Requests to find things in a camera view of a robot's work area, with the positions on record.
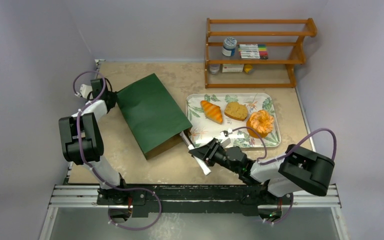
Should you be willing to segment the brown fake bread slice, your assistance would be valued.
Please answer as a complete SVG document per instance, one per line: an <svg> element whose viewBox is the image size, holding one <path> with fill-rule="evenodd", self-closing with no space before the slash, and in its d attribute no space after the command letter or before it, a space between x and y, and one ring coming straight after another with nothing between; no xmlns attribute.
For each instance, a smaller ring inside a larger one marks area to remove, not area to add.
<svg viewBox="0 0 384 240"><path fill-rule="evenodd" d="M248 117L248 109L238 102L229 102L224 109L224 114L231 119L245 121Z"/></svg>

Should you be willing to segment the metal tongs white grips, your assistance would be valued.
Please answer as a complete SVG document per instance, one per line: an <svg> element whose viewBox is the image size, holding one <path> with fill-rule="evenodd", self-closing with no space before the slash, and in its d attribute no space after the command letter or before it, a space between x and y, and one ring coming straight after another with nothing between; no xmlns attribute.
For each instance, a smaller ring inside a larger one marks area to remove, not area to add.
<svg viewBox="0 0 384 240"><path fill-rule="evenodd" d="M204 175L208 176L212 171L207 166L205 161L202 159L202 155L199 153L198 149L194 146L188 134L185 131L182 131L179 135L182 138L183 142L186 144L187 148L189 149L189 154L194 157L194 159L202 169Z"/></svg>

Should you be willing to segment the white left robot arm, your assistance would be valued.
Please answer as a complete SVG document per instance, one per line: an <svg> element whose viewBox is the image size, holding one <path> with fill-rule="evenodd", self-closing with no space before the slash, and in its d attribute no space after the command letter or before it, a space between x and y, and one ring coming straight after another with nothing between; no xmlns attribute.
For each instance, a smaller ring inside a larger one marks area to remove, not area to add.
<svg viewBox="0 0 384 240"><path fill-rule="evenodd" d="M129 191L121 174L104 156L104 141L98 121L116 104L116 93L107 78L91 81L85 106L58 120L62 154L67 162L87 169L99 182L99 194L118 205L126 203Z"/></svg>

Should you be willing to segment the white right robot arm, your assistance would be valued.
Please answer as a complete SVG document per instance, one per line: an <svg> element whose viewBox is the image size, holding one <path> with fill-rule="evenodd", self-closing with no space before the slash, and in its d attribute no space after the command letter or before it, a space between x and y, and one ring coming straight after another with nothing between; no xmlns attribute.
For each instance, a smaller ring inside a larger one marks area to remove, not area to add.
<svg viewBox="0 0 384 240"><path fill-rule="evenodd" d="M335 167L331 158L296 144L290 144L285 155L261 163L248 158L238 146L224 148L216 138L190 149L189 154L208 167L218 164L230 170L248 186L266 183L260 196L268 204L301 190L326 196Z"/></svg>

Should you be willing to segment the orange fake bread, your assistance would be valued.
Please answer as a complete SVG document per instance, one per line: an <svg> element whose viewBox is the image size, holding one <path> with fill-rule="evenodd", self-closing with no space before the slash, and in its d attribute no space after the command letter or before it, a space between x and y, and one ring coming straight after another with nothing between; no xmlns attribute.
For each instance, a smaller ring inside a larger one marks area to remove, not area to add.
<svg viewBox="0 0 384 240"><path fill-rule="evenodd" d="M274 129L275 118L266 110L253 112L246 122L247 131L253 138L265 138Z"/></svg>

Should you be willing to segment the green paper bag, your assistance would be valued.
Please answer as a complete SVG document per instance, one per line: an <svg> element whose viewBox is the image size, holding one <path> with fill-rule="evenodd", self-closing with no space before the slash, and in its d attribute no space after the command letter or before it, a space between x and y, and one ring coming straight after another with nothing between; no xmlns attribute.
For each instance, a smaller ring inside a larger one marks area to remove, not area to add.
<svg viewBox="0 0 384 240"><path fill-rule="evenodd" d="M182 141L192 124L156 74L116 93L116 102L144 157L150 160Z"/></svg>

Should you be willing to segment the orange fake croissant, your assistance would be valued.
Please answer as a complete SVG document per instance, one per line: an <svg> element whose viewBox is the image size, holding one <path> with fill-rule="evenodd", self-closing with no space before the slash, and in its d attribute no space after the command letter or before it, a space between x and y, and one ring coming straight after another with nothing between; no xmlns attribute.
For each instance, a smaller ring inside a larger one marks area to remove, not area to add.
<svg viewBox="0 0 384 240"><path fill-rule="evenodd" d="M218 105L206 100L202 100L200 105L206 118L220 125L223 123L223 114Z"/></svg>

